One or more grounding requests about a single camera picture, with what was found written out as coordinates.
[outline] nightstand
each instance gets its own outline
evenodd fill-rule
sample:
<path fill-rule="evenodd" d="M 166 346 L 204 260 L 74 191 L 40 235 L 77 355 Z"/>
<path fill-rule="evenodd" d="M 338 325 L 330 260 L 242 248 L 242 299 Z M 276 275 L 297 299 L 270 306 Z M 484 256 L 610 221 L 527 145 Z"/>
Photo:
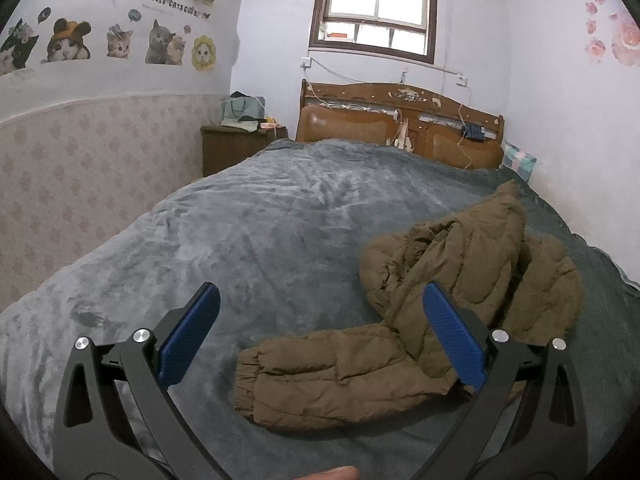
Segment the nightstand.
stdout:
<path fill-rule="evenodd" d="M 274 140 L 289 138 L 289 133 L 284 127 L 247 132 L 229 126 L 203 126 L 200 131 L 203 176 L 219 173 L 239 164 L 266 148 Z"/>

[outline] blue gripper pad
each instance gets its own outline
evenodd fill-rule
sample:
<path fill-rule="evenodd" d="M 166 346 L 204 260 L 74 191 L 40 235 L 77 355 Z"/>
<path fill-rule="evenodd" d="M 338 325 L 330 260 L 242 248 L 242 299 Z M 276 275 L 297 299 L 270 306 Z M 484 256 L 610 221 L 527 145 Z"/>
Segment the blue gripper pad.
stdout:
<path fill-rule="evenodd" d="M 190 303 L 158 354 L 158 383 L 165 388 L 180 383 L 191 366 L 220 312 L 220 291 L 209 283 Z"/>
<path fill-rule="evenodd" d="M 478 392 L 486 379 L 484 353 L 435 283 L 424 287 L 422 307 L 460 381 Z"/>

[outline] quilted jacket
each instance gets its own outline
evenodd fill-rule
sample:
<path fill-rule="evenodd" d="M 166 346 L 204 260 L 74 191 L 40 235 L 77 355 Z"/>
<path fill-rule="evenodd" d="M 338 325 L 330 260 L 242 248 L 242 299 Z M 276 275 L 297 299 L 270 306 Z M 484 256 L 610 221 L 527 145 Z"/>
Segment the quilted jacket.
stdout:
<path fill-rule="evenodd" d="M 446 394 L 457 377 L 422 310 L 437 280 L 490 328 L 544 346 L 582 310 L 577 269 L 554 237 L 524 234 L 517 186 L 404 234 L 370 243 L 360 264 L 383 320 L 282 337 L 240 353 L 236 409 L 277 430 L 335 428 L 408 410 Z"/>

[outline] gray blanket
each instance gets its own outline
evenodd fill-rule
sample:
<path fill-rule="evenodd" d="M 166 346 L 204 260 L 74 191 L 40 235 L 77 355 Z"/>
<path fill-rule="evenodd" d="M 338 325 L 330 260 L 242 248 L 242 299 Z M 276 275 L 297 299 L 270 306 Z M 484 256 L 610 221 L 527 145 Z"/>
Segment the gray blanket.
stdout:
<path fill-rule="evenodd" d="M 437 398 L 348 430 L 270 433 L 233 410 L 236 355 L 277 335 L 378 322 L 358 280 L 364 246 L 381 234 L 468 207 L 514 178 L 509 170 L 455 170 L 395 148 L 278 141 L 173 193 L 0 314 L 1 400 L 50 465 L 54 411 L 75 339 L 124 340 L 140 326 L 154 326 L 210 281 L 220 288 L 222 311 L 184 381 L 170 393 L 229 474 L 286 480 L 353 464 L 364 478 L 410 478 L 460 414 L 459 400 Z M 554 234 L 565 244 L 586 289 L 570 351 L 582 384 L 593 466 L 639 403 L 640 292 L 518 182 L 529 231 Z M 157 456 L 123 393 L 143 447 Z M 499 448 L 513 412 L 511 407 L 505 413 L 488 452 Z"/>

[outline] silver screw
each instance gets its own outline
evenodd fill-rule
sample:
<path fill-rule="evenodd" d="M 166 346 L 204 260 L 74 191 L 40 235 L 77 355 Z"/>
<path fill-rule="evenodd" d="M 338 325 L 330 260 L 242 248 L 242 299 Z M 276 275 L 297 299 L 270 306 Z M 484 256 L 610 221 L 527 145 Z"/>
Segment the silver screw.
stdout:
<path fill-rule="evenodd" d="M 140 330 L 136 330 L 133 333 L 133 341 L 135 341 L 136 343 L 143 343 L 147 339 L 149 339 L 150 335 L 151 334 L 149 333 L 149 330 L 147 330 L 146 328 L 141 328 Z"/>
<path fill-rule="evenodd" d="M 76 340 L 76 348 L 78 350 L 84 350 L 88 346 L 89 346 L 89 338 L 87 338 L 87 337 L 79 337 Z"/>
<path fill-rule="evenodd" d="M 566 350 L 566 343 L 564 342 L 564 339 L 560 339 L 559 337 L 556 337 L 552 342 L 551 345 L 556 349 L 556 350 Z"/>
<path fill-rule="evenodd" d="M 494 330 L 491 332 L 491 337 L 494 338 L 494 341 L 497 343 L 506 343 L 509 340 L 509 334 L 504 330 Z"/>

